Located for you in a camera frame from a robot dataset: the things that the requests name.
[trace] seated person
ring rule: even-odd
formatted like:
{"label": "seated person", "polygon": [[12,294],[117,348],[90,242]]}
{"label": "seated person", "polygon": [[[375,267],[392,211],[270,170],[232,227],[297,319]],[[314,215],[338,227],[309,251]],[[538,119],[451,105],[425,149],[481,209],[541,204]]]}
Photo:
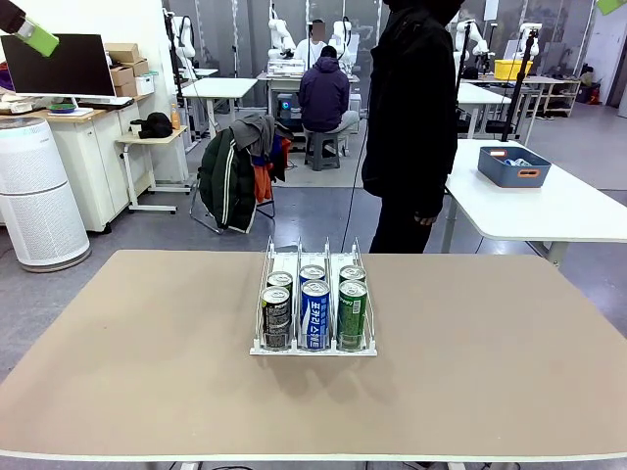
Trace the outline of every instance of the seated person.
{"label": "seated person", "polygon": [[357,111],[349,111],[351,84],[340,70],[337,51],[325,46],[313,68],[301,81],[298,101],[303,127],[309,132],[338,133],[346,139],[349,128],[360,121]]}
{"label": "seated person", "polygon": [[320,37],[320,32],[317,31],[319,28],[324,31],[324,22],[322,20],[313,20],[312,31],[315,30],[315,32],[312,32],[311,37],[303,39],[298,43],[298,46],[296,46],[294,59],[305,61],[305,70],[309,70],[314,66],[320,58],[322,48],[326,46],[324,41],[317,40]]}

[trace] cardboard box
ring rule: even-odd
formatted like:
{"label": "cardboard box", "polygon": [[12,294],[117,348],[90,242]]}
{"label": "cardboard box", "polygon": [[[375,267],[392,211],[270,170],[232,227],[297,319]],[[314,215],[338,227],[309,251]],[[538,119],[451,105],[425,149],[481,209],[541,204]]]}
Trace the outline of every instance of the cardboard box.
{"label": "cardboard box", "polygon": [[122,63],[122,65],[133,69],[133,74],[135,76],[141,76],[144,73],[149,72],[148,61],[146,61],[146,59],[140,59],[138,62],[135,62],[135,63],[125,62],[125,63]]}
{"label": "cardboard box", "polygon": [[135,85],[135,81],[131,81],[126,85],[116,86],[116,96],[125,96],[128,98],[134,98],[137,96],[137,86]]}
{"label": "cardboard box", "polygon": [[107,42],[105,49],[114,61],[134,64],[141,60],[139,48],[132,42]]}
{"label": "cardboard box", "polygon": [[115,67],[111,69],[111,78],[114,81],[114,86],[123,86],[135,80],[133,69],[127,67]]}
{"label": "cardboard box", "polygon": [[155,92],[155,77],[153,75],[135,77],[137,96],[150,95]]}

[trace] yellow bin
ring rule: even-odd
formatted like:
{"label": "yellow bin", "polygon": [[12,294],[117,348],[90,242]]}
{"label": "yellow bin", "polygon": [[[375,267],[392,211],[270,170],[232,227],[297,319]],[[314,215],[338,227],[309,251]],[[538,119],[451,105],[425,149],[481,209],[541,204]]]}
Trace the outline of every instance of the yellow bin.
{"label": "yellow bin", "polygon": [[[525,76],[531,70],[533,62],[527,62]],[[496,80],[516,80],[522,67],[522,61],[495,61],[494,78]]]}

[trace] bottle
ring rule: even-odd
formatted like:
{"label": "bottle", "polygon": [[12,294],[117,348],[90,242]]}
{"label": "bottle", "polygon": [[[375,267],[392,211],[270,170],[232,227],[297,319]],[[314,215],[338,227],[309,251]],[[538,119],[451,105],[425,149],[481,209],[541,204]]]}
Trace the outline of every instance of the bottle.
{"label": "bottle", "polygon": [[178,114],[178,110],[176,109],[176,104],[172,105],[172,112],[170,114],[169,120],[172,121],[172,129],[180,129],[180,115]]}

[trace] person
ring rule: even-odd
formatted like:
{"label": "person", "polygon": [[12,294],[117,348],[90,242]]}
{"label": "person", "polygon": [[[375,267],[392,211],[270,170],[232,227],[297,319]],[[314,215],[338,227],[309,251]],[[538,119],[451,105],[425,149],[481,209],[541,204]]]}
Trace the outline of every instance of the person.
{"label": "person", "polygon": [[[324,21],[313,20],[312,30],[314,30],[314,28],[324,29]],[[324,41],[318,40],[317,34],[311,32],[310,37],[308,37],[307,39],[303,39],[301,42],[298,43],[298,46],[296,46],[294,59],[305,61],[305,69],[309,70],[314,64],[317,63],[317,60],[320,58],[320,54],[324,47],[326,47],[326,43]]]}
{"label": "person", "polygon": [[337,51],[325,46],[311,70],[301,80],[298,94],[303,127],[310,132],[338,133],[345,140],[350,128],[360,121],[357,111],[349,111],[351,84],[340,70]]}
{"label": "person", "polygon": [[383,0],[391,10],[372,50],[364,189],[381,198],[371,253],[423,253],[442,210],[458,147],[453,39],[463,0]]}

